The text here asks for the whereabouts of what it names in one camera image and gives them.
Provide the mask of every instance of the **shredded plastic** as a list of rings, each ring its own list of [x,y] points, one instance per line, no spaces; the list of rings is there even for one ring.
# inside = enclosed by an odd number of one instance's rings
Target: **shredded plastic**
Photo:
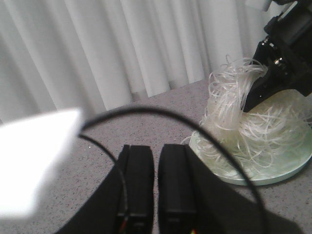
[[[311,104],[296,90],[279,92],[248,113],[243,112],[251,86],[267,68],[243,58],[210,74],[209,99],[200,125],[210,131],[248,173],[268,175],[280,168],[286,152],[295,152],[310,130]],[[231,165],[197,135],[199,157],[218,174],[234,176]]]

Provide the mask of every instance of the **gray carpet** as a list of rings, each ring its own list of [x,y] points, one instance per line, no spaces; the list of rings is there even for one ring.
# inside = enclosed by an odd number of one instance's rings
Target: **gray carpet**
[[[200,121],[208,98],[207,87],[207,81],[203,80],[135,104],[163,106]],[[115,155],[124,144],[149,145],[157,169],[163,144],[180,143],[191,132],[181,124],[162,117],[132,116],[100,125],[88,131],[87,135],[103,142]],[[78,139],[70,159],[59,170],[55,183],[42,195],[38,212],[28,220],[0,220],[0,234],[52,234],[87,200],[111,167],[111,161],[100,150]],[[312,233],[311,175],[312,164],[309,163],[295,177],[259,188],[269,210],[294,220],[307,234]],[[251,197],[245,187],[233,187],[244,196]],[[156,217],[153,233],[158,233]]]

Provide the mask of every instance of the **bright white light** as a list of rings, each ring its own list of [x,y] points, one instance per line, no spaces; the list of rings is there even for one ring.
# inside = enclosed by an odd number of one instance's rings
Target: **bright white light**
[[[70,151],[81,116],[70,109],[0,126],[0,219],[34,213],[41,188]]]

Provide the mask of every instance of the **light green round base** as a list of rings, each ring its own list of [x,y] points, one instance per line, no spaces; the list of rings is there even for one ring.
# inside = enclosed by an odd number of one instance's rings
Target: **light green round base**
[[[190,147],[200,158],[200,152],[196,146],[197,138],[198,136],[194,132],[190,140]],[[296,149],[296,154],[297,155],[294,156],[293,154],[291,154],[291,152],[286,153],[285,157],[283,158],[283,160],[285,160],[285,164],[279,167],[276,165],[272,165],[270,168],[266,168],[263,174],[260,174],[256,170],[253,171],[252,168],[249,168],[247,174],[252,175],[250,176],[250,179],[255,185],[260,186],[283,181],[298,173],[312,157],[311,129],[309,130],[309,133],[307,134],[304,143],[301,145],[300,148]],[[211,170],[212,168],[216,167],[213,162],[204,163]],[[215,170],[212,170],[212,172],[224,182],[236,185],[246,185],[245,181],[241,178],[241,176],[236,172],[234,168],[231,171],[227,172],[227,175],[216,172]]]

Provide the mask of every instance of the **white fibers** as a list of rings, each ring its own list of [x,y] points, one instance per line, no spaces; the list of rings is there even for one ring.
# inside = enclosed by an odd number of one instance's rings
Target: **white fibers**
[[[242,109],[247,94],[267,68],[250,58],[228,62],[221,68],[210,74],[209,99],[200,125],[248,173],[268,175],[272,168],[283,166],[286,152],[295,152],[304,142],[310,130],[311,104],[296,90],[286,90],[245,113]],[[210,142],[198,136],[196,145],[199,157],[213,172],[231,176],[227,173],[232,167]]]

